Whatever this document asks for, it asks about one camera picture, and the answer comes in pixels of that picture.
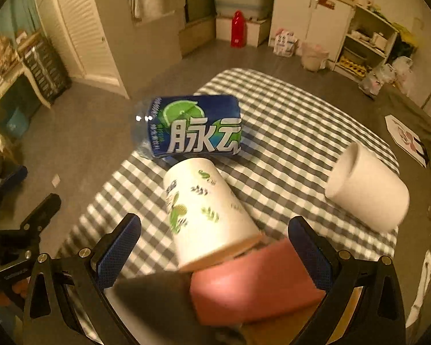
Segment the white box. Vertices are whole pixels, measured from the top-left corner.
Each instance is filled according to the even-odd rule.
[[[232,18],[217,17],[215,19],[215,33],[219,40],[231,41],[232,38]],[[246,44],[258,47],[268,39],[270,33],[271,18],[258,21],[246,21],[247,40]]]

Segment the screw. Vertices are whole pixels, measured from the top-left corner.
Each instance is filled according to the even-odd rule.
[[[348,251],[348,250],[340,250],[339,252],[338,252],[338,256],[341,258],[341,259],[350,259],[351,258],[351,254],[350,254],[350,252]]]
[[[382,257],[382,263],[386,266],[389,266],[391,264],[391,258],[389,258],[388,256],[384,255]]]
[[[48,255],[46,253],[42,253],[39,255],[39,257],[37,258],[37,260],[42,263],[44,261],[46,261],[46,259],[48,259]]]
[[[90,248],[83,248],[83,249],[81,249],[81,250],[78,252],[78,255],[79,255],[81,258],[88,257],[90,254],[91,254],[91,250],[90,250]]]

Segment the white paper cup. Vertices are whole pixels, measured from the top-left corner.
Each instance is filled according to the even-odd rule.
[[[163,183],[181,271],[216,265],[260,241],[260,230],[210,160],[179,162]]]
[[[397,227],[409,209],[409,190],[402,180],[359,143],[337,160],[325,196],[377,232]]]

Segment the piece of paper on floor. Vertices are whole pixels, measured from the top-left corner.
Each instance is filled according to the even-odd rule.
[[[386,128],[391,134],[393,140],[402,149],[409,153],[415,160],[426,168],[426,162],[423,158],[424,151],[423,147],[419,144],[420,138],[418,135],[405,126],[402,122],[394,118],[392,115],[385,117]]]
[[[54,175],[53,180],[51,180],[53,187],[56,188],[60,182],[61,182],[61,179],[60,179],[59,175],[58,174]]]
[[[414,304],[410,309],[410,314],[405,321],[405,327],[410,327],[418,318],[420,309],[423,305],[423,299],[425,298],[426,291],[428,290],[428,285],[431,280],[431,252],[427,251],[425,255],[425,260],[423,261],[422,276],[420,277],[420,284],[418,286],[417,296],[415,298]]]

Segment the checkered tablecloth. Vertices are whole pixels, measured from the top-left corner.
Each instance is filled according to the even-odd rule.
[[[324,196],[332,166],[352,141],[362,143],[398,174],[396,157],[382,139],[320,98],[253,70],[226,70],[195,94],[238,98],[242,151],[214,156],[212,161],[267,236],[282,238],[288,221],[302,215],[336,249],[368,260],[383,254],[393,257],[397,229],[373,232]],[[162,187],[169,167],[163,160],[147,160],[133,152],[80,217],[59,254],[94,246],[132,212],[141,218],[142,235],[121,275],[176,269]]]

